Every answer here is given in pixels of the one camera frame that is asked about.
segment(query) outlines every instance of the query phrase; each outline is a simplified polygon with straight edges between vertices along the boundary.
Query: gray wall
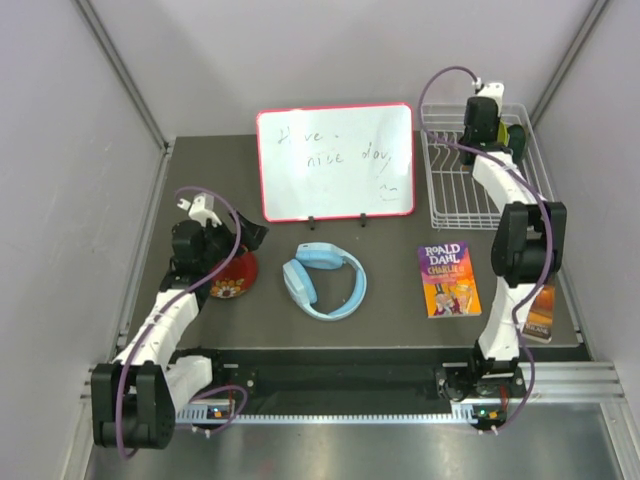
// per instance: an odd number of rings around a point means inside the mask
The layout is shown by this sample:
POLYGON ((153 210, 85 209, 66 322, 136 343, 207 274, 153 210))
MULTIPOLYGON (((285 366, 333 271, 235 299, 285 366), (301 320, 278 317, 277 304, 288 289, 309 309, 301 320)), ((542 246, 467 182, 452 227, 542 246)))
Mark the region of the gray wall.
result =
MULTIPOLYGON (((458 63, 532 107, 592 0, 93 0, 166 135, 253 133, 273 107, 414 105, 458 63)), ((464 100, 452 75, 431 101, 464 100)))
POLYGON ((159 150, 72 2, 2 7, 0 477, 57 478, 159 150))
POLYGON ((640 422, 640 2, 611 2, 538 138, 569 210, 566 264, 588 336, 640 422))

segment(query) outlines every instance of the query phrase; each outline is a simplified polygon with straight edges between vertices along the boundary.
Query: red whiteboard frame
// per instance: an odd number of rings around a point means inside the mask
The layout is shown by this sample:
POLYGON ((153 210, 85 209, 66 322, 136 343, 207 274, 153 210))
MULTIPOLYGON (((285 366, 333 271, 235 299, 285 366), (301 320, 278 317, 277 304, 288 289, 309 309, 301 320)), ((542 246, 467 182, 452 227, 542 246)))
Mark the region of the red whiteboard frame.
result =
MULTIPOLYGON (((414 132, 414 114, 413 108, 406 102, 392 102, 392 103, 363 103, 363 104, 349 104, 349 105, 331 105, 331 106, 322 106, 322 107, 298 107, 298 108, 271 108, 267 110, 261 110, 256 115, 256 135, 258 140, 258 168, 260 169, 260 199, 262 201, 262 216, 269 223, 287 223, 287 222, 306 222, 307 219, 299 219, 299 218, 281 218, 278 220, 271 220, 267 216, 266 212, 266 202, 264 198, 264 179, 262 175, 262 152, 260 151, 260 127, 259 120, 260 117, 265 113, 276 113, 276 112, 292 112, 294 110, 305 110, 305 111, 317 111, 317 110, 347 110, 350 108, 367 108, 367 107, 398 107, 404 106, 409 109, 411 112, 411 188, 413 195, 411 196, 411 209, 407 212, 396 213, 396 214, 388 214, 388 213, 379 213, 367 215, 369 218, 373 217, 404 217, 407 215, 411 215, 416 209, 416 147, 415 147, 415 139, 413 136, 414 132)), ((341 220, 347 218, 359 218, 359 215, 339 215, 339 216, 327 216, 327 217, 313 217, 314 220, 341 220)))

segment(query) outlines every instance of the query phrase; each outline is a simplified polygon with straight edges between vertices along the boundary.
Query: white wire rack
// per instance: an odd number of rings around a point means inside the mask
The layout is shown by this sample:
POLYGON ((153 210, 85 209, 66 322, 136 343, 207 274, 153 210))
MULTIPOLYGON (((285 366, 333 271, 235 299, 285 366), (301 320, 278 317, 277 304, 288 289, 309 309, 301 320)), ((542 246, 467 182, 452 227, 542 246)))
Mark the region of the white wire rack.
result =
MULTIPOLYGON (((457 140, 464 131, 465 105, 423 105, 422 118, 427 128, 448 140, 457 140)), ((521 164, 522 174, 547 199, 552 200, 551 185, 540 150, 533 135, 529 116, 523 105, 506 104, 502 120, 520 124, 527 135, 527 148, 521 164)), ((498 228, 500 213, 484 188, 464 167, 458 150, 433 143, 422 132, 427 170, 431 225, 437 229, 493 230, 498 228)))

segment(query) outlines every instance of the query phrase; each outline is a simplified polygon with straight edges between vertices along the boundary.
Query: light blue headphones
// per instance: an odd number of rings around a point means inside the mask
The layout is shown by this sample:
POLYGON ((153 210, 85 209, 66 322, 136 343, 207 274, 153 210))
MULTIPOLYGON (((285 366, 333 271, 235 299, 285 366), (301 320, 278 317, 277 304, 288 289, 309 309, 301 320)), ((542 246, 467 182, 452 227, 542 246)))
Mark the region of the light blue headphones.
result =
POLYGON ((291 298, 302 310, 318 320, 335 321, 348 317, 360 306, 367 291, 367 275, 360 262, 350 253, 331 243, 315 242, 299 245, 295 258, 283 265, 282 272, 291 298), (356 270, 356 285, 351 298, 329 314, 318 312, 311 306, 318 300, 318 295, 304 267, 336 270, 345 263, 356 270))

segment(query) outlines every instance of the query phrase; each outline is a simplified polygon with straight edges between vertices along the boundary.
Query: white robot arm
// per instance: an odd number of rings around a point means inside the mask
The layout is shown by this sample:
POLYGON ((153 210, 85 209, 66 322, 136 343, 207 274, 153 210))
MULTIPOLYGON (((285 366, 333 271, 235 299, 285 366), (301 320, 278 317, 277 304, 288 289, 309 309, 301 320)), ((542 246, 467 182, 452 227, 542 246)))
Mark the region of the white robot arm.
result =
MULTIPOLYGON (((501 160, 508 168, 522 177, 520 170, 513 163, 512 156, 506 152, 492 152, 492 156, 501 160)), ((473 166, 473 178, 482 185, 500 213, 510 203, 522 203, 524 205, 536 205, 533 195, 519 183, 517 183, 505 168, 497 163, 484 158, 476 157, 473 166)), ((518 356, 518 337, 511 319, 511 312, 529 293, 534 283, 521 283, 516 287, 509 287, 504 277, 498 277, 496 294, 491 306, 489 321, 478 339, 480 350, 485 358, 494 358, 498 361, 510 361, 518 356)), ((529 315, 531 304, 535 296, 517 313, 520 329, 529 315)))
POLYGON ((91 375, 97 445, 113 447, 122 442, 128 448, 166 447, 176 412, 213 380, 210 358, 187 356, 174 365, 169 362, 180 337, 209 297, 211 270, 234 252, 239 256, 256 250, 268 231, 235 212, 240 231, 231 233, 213 212, 213 204, 213 196, 205 193, 197 195, 193 204, 180 200, 178 206, 188 212, 190 220, 172 229, 174 255, 150 314, 113 362, 98 364, 91 375))
MULTIPOLYGON (((560 269, 566 208, 525 186, 518 168, 524 151, 524 129, 511 126, 504 138, 499 139, 499 132, 505 130, 500 125, 504 86, 483 85, 479 79, 474 85, 476 95, 467 100, 464 134, 458 145, 450 145, 462 150, 461 163, 472 167, 473 178, 485 188, 501 214, 491 250, 497 286, 489 320, 467 366, 448 369, 445 365, 439 383, 449 398, 452 398, 447 393, 449 389, 460 399, 478 391, 498 392, 502 387, 510 394, 522 396, 524 387, 518 368, 520 334, 531 304, 542 288, 545 263, 551 259, 547 275, 560 269), (543 225, 543 211, 548 216, 551 233, 543 225), (552 245, 550 252, 547 239, 552 245), (517 322, 514 322, 516 307, 517 322)), ((477 428, 491 428, 495 423, 481 425, 477 428)))

